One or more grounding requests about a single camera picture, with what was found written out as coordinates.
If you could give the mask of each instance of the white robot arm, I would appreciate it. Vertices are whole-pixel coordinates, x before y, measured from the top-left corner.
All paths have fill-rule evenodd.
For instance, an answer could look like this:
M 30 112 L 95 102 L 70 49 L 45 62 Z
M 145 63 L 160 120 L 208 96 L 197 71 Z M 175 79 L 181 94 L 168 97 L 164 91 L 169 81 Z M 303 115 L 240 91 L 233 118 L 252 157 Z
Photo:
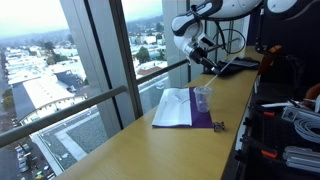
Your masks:
M 189 60 L 202 64 L 219 74 L 216 64 L 207 59 L 208 49 L 214 46 L 210 37 L 203 33 L 201 20 L 230 21 L 251 14 L 263 6 L 265 14 L 273 19 L 292 19 L 305 12 L 320 0 L 205 0 L 193 5 L 185 14 L 172 21 L 174 42 Z

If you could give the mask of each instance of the purple cloth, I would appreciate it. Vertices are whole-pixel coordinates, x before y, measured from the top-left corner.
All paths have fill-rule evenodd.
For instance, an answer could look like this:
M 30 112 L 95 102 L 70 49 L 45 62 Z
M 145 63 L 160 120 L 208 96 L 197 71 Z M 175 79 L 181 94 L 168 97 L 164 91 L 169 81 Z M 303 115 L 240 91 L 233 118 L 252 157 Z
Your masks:
M 189 128 L 212 128 L 213 129 L 210 112 L 201 113 L 197 110 L 196 97 L 193 92 L 193 89 L 194 87 L 189 88 L 192 126 L 176 125 L 176 126 L 170 126 L 170 127 L 167 127 L 167 126 L 163 127 L 163 126 L 153 125 L 152 127 L 155 127 L 155 128 L 189 127 Z

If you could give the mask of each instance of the white paper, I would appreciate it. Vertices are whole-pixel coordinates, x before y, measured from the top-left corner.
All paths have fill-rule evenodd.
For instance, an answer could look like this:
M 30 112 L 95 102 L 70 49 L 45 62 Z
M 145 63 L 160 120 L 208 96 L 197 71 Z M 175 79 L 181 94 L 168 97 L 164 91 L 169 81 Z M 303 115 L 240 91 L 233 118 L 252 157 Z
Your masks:
M 189 88 L 165 89 L 152 125 L 163 127 L 177 125 L 191 126 L 192 119 Z

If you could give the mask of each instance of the clear plastic cup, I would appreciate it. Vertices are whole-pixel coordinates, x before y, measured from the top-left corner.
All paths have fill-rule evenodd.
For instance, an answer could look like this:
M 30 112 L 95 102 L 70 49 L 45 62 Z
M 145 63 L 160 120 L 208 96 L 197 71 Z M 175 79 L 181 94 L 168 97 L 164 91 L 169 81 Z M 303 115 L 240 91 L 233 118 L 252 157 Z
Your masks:
M 210 98 L 212 95 L 212 88 L 206 86 L 198 86 L 193 89 L 196 97 L 197 110 L 199 112 L 208 112 L 210 109 Z

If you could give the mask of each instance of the wooden desk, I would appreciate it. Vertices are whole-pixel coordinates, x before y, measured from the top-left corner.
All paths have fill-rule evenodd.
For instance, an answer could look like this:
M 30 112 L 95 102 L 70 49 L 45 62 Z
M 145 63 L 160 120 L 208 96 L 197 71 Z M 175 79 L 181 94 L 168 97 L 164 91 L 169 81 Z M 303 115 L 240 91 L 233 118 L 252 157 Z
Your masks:
M 251 47 L 238 56 L 262 58 Z M 211 117 L 224 121 L 225 131 L 152 128 L 154 108 L 57 179 L 221 179 L 256 75 L 246 70 L 210 85 Z M 204 86 L 211 78 L 200 75 L 188 86 Z

